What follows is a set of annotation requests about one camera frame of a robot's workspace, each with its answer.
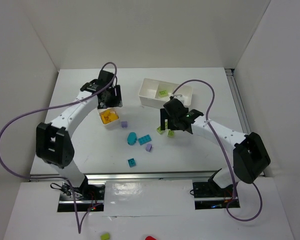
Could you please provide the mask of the green 2x2 lego brick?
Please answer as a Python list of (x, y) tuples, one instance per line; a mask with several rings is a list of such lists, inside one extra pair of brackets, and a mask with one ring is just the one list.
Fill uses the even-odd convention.
[(175, 137), (175, 132), (173, 130), (169, 130), (168, 133), (167, 133), (167, 136), (169, 138), (174, 138)]
[(162, 134), (165, 132), (165, 130), (164, 130), (164, 129), (161, 129), (160, 126), (156, 129), (156, 131), (157, 131), (157, 133), (160, 134), (160, 135), (162, 135)]

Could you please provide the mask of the orange 2x2 lego brick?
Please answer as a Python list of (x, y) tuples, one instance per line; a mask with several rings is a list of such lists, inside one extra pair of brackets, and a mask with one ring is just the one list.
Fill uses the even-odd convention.
[(103, 111), (100, 115), (104, 116), (105, 118), (108, 118), (109, 115), (111, 114), (111, 111), (109, 109)]

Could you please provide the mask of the small purple lego brick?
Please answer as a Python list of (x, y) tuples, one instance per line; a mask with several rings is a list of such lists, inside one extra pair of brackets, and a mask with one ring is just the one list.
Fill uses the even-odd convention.
[(122, 128), (127, 128), (128, 127), (128, 122), (127, 121), (122, 121), (121, 122), (121, 127)]

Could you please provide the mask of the turquoise round lego piece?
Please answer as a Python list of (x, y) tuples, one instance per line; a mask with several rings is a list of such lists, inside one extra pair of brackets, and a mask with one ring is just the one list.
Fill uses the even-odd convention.
[(129, 146), (133, 146), (137, 142), (137, 139), (137, 134), (135, 132), (130, 132), (126, 141)]

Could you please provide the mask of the yellow round flower lego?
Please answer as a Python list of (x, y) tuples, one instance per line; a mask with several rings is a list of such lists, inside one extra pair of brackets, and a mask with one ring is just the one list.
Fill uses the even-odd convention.
[(111, 122), (108, 118), (104, 118), (103, 116), (101, 117), (101, 120), (102, 120), (104, 125), (107, 125)]

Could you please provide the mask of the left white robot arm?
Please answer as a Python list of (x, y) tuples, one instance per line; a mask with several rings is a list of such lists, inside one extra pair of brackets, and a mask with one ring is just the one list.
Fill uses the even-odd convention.
[(115, 108), (122, 107), (121, 87), (117, 80), (114, 73), (100, 70), (98, 77), (85, 83), (74, 102), (59, 116), (36, 127), (36, 156), (66, 178), (68, 185), (81, 195), (93, 192), (93, 187), (74, 161), (72, 136), (91, 111), (113, 113)]

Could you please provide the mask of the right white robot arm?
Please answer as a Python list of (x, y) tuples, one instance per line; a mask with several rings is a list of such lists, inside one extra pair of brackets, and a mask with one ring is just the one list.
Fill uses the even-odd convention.
[(210, 177), (210, 181), (221, 189), (234, 182), (252, 184), (271, 163), (259, 134), (227, 128), (207, 118), (201, 111), (189, 110), (176, 98), (166, 102), (160, 109), (160, 127), (200, 136), (218, 145), (226, 155), (232, 155), (228, 166)]

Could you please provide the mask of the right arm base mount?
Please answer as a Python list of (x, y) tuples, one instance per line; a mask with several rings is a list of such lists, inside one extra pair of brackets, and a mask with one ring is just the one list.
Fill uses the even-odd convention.
[(233, 200), (233, 184), (220, 188), (213, 182), (213, 177), (220, 171), (216, 171), (207, 181), (192, 183), (189, 194), (194, 197), (196, 210), (225, 209)]

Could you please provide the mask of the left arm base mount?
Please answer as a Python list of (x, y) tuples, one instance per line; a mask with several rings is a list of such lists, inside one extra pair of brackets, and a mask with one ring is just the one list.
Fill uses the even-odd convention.
[(58, 190), (59, 201), (57, 212), (58, 213), (70, 213), (75, 211), (74, 199), (77, 204), (78, 212), (86, 212), (91, 208), (91, 212), (103, 212), (104, 211), (104, 198), (105, 198), (105, 184), (94, 184), (94, 190), (89, 191), (87, 195), (82, 195), (75, 192), (74, 197), (72, 195), (70, 187), (65, 184), (51, 183), (50, 188)]

